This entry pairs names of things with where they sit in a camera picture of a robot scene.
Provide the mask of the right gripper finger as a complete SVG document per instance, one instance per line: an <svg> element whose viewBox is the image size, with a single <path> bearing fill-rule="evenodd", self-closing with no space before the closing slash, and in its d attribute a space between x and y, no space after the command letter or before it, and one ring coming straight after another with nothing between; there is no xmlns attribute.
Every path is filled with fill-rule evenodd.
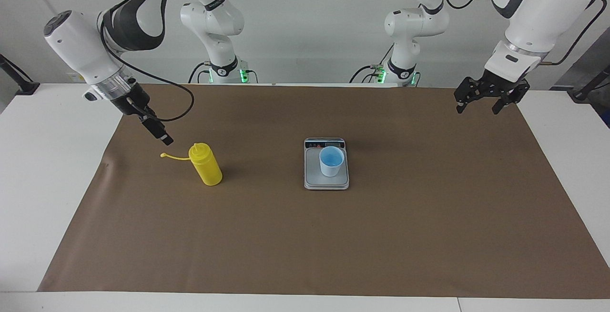
<svg viewBox="0 0 610 312"><path fill-rule="evenodd" d="M157 118L154 112L144 110L142 112L142 125L156 139L162 141L166 146L173 143L173 138L166 132L165 125Z"/></svg>

